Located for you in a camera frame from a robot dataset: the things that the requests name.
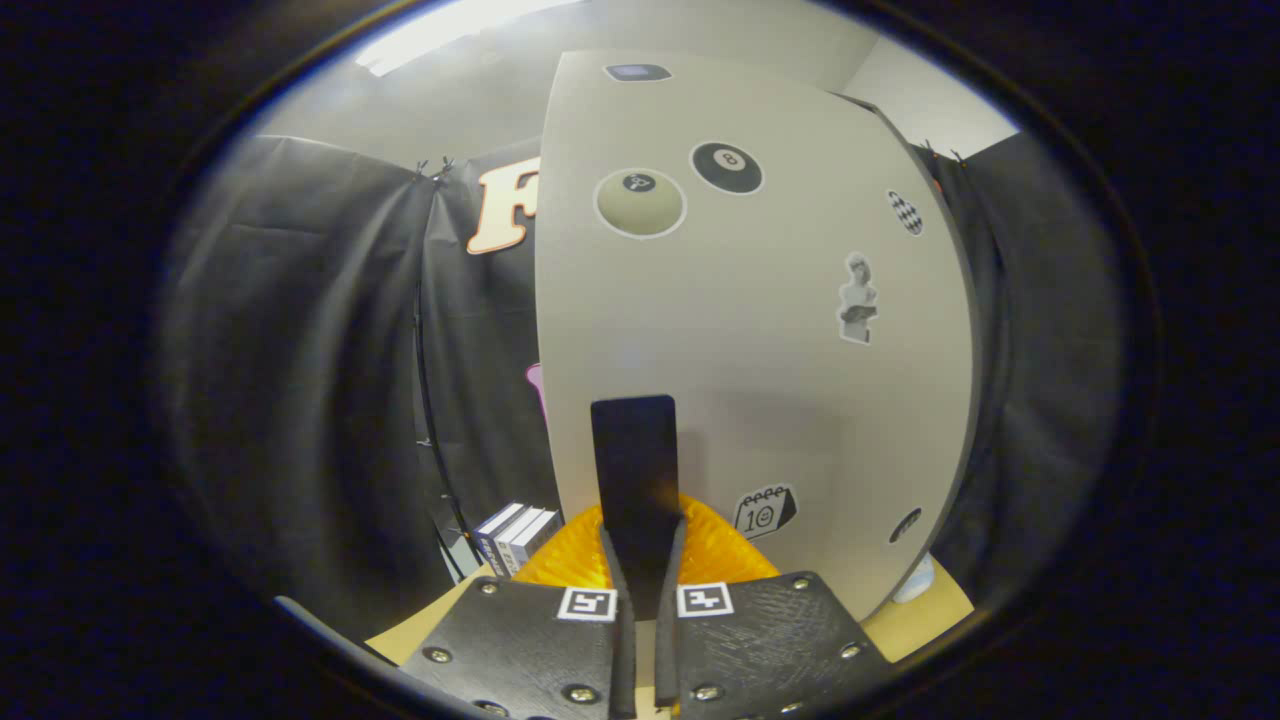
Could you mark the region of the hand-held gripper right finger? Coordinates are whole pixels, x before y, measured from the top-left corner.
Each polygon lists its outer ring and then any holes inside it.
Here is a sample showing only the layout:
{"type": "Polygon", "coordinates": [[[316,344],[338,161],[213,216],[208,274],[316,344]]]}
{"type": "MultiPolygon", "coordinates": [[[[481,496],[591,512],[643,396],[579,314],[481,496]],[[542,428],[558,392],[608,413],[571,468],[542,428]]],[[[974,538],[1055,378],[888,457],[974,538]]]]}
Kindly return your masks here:
{"type": "Polygon", "coordinates": [[[832,719],[890,662],[826,580],[780,571],[714,509],[682,496],[655,626],[655,703],[676,719],[832,719]]]}

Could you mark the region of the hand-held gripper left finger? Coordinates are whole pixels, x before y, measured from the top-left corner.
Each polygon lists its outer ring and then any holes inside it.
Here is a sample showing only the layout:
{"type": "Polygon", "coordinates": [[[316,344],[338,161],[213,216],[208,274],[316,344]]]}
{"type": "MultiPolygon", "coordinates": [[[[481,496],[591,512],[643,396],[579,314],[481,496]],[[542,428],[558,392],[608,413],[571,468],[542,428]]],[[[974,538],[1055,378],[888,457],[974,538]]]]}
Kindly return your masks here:
{"type": "Polygon", "coordinates": [[[513,578],[479,577],[401,671],[502,719],[631,719],[634,616],[599,507],[561,528],[513,578]]]}

